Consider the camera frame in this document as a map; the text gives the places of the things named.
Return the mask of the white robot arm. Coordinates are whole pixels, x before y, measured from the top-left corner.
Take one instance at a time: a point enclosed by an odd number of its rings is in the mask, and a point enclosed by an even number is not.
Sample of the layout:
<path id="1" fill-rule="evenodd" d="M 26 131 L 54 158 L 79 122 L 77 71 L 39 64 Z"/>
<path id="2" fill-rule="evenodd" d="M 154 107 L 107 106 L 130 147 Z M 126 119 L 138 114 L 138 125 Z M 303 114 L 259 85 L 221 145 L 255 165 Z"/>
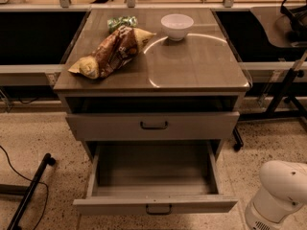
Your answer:
<path id="1" fill-rule="evenodd" d="M 261 187 L 245 210 L 250 230 L 279 230 L 287 216 L 307 204 L 307 164 L 281 160 L 260 168 Z"/>

